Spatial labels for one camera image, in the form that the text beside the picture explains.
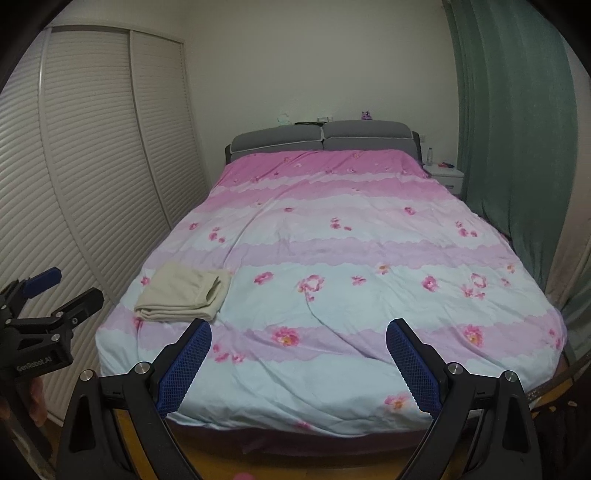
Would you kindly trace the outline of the person's left hand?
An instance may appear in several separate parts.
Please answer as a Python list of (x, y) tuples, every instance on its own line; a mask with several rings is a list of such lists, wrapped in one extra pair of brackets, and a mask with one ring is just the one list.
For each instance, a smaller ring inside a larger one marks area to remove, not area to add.
[(34, 424), (37, 427), (42, 427), (48, 418), (43, 378), (37, 377), (21, 382), (17, 386), (17, 392), (27, 405), (29, 416)]

